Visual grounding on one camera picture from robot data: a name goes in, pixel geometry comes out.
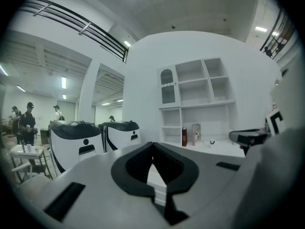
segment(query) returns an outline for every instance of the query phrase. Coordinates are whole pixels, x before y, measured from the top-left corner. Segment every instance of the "backpack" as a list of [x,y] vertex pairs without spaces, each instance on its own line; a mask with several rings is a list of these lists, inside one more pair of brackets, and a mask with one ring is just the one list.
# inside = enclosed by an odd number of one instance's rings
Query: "backpack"
[[58,113],[59,113],[59,120],[65,120],[65,117],[63,117],[63,115],[60,114],[60,112],[58,112]]

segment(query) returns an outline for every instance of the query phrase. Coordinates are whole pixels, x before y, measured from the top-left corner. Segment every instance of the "book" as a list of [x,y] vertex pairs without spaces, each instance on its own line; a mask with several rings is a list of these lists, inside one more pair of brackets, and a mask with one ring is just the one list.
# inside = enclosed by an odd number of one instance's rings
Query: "book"
[[186,147],[187,143],[187,130],[186,128],[182,128],[182,147]]
[[201,125],[193,124],[192,125],[192,145],[195,146],[195,144],[200,141],[201,141]]

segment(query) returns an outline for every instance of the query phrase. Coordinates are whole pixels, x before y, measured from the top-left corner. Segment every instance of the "black railing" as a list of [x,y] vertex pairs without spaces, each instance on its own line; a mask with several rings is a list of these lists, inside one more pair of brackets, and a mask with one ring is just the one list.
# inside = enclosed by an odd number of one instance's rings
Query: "black railing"
[[280,7],[275,24],[260,51],[264,50],[263,52],[265,54],[274,59],[287,44],[294,31],[295,25],[292,23],[285,10]]
[[85,35],[96,41],[102,48],[126,62],[128,49],[124,45],[101,27],[62,5],[48,0],[26,0],[19,10],[68,26],[76,30],[79,35]]

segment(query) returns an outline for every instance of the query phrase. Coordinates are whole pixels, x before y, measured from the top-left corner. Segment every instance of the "pillar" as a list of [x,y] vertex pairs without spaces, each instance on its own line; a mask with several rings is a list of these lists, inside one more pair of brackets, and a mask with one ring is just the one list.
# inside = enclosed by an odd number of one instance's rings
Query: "pillar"
[[78,121],[91,121],[91,105],[95,87],[96,76],[100,62],[92,59],[81,87],[80,105],[78,107]]

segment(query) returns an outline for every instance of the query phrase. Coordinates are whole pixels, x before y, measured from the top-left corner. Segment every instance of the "black cap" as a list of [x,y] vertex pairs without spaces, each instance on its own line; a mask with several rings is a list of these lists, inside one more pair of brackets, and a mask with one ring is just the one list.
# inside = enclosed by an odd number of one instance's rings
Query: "black cap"
[[31,103],[31,102],[28,102],[28,105],[27,105],[27,107],[30,107],[30,108],[34,108],[34,105],[33,105],[33,103]]

